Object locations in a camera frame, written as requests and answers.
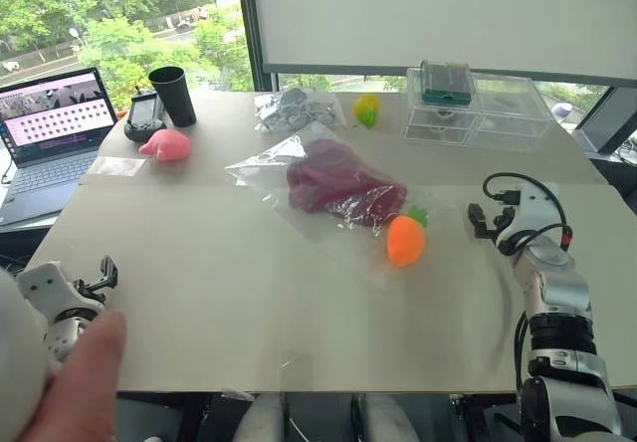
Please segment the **bare person finger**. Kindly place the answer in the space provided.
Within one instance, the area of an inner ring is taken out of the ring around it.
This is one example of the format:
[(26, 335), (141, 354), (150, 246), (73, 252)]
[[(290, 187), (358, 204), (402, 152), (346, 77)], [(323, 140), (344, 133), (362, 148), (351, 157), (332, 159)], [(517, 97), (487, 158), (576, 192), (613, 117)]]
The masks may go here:
[(126, 341), (122, 313), (108, 310), (95, 318), (51, 380), (19, 439), (111, 441)]

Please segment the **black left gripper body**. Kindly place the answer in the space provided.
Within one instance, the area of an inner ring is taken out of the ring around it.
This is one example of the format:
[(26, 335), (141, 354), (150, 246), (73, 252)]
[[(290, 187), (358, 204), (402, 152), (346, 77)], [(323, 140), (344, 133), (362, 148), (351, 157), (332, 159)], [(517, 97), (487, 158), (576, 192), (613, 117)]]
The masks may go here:
[(74, 288), (81, 296), (100, 303), (102, 306), (106, 303), (106, 296), (102, 294), (103, 288), (106, 287), (107, 277), (102, 276), (96, 282), (88, 284), (83, 279), (75, 279), (73, 281)]

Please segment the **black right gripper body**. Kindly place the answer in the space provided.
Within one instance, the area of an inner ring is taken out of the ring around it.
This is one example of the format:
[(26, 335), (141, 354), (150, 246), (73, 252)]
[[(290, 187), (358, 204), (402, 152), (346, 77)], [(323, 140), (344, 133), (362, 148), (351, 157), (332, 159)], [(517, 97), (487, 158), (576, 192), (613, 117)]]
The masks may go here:
[(512, 225), (515, 216), (515, 207), (505, 206), (502, 212), (493, 220), (494, 230), (492, 232), (492, 239), (509, 239), (514, 234)]

